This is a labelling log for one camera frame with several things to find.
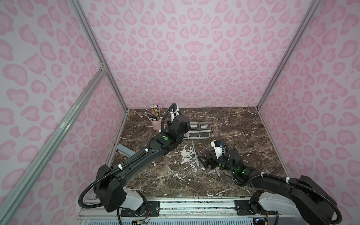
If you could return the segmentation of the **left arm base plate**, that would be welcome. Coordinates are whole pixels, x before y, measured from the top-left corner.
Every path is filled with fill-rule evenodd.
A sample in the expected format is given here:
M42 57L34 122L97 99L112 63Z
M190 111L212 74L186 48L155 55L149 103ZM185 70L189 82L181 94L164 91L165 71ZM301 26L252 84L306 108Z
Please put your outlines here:
M150 215L151 217L158 217L160 211L160 201L147 201L144 202L140 208L136 211L131 209L122 209L121 217L145 217Z

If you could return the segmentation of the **grey blue toothbrush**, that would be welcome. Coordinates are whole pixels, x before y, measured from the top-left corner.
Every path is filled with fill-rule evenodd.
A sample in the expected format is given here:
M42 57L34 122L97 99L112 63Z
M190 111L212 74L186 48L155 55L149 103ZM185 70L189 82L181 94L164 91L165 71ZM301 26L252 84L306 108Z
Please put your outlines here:
M195 144L194 144L193 141L192 141L192 147L193 147L193 152L194 152L194 156L195 156L196 165L197 165L197 167L200 167L200 163L199 163L199 160L198 160L198 157L197 157L197 151L195 149Z

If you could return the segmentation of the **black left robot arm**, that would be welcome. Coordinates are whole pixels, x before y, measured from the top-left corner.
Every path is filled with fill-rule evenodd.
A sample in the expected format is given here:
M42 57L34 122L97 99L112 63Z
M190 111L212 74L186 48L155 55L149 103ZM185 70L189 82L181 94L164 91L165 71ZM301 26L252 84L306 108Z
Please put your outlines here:
M189 130L189 118L172 103L161 120L160 131L147 146L117 167L101 166L96 180L80 194L78 205L83 209L104 207L107 212L129 209L142 215L147 208L146 198L126 185L148 165L175 150Z

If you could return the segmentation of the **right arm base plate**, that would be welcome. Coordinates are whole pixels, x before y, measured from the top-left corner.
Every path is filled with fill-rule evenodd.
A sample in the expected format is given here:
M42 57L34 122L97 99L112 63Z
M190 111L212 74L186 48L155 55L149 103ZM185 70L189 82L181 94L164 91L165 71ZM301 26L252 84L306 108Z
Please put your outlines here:
M268 215L276 215L275 211L266 211L259 203L254 201L241 199L235 200L234 204L234 209L237 211L238 216L266 216L266 213L268 213Z

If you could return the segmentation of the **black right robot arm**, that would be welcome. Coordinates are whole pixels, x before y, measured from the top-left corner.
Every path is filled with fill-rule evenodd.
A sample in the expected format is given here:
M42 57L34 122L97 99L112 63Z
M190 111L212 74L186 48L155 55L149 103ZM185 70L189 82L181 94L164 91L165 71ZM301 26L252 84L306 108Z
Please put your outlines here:
M248 203L248 211L261 214L265 211L284 212L302 217L310 225L338 225L343 217L336 201L314 180L280 177L246 166L236 149L229 150L222 143L215 153L200 155L205 168L225 169L238 187L256 188Z

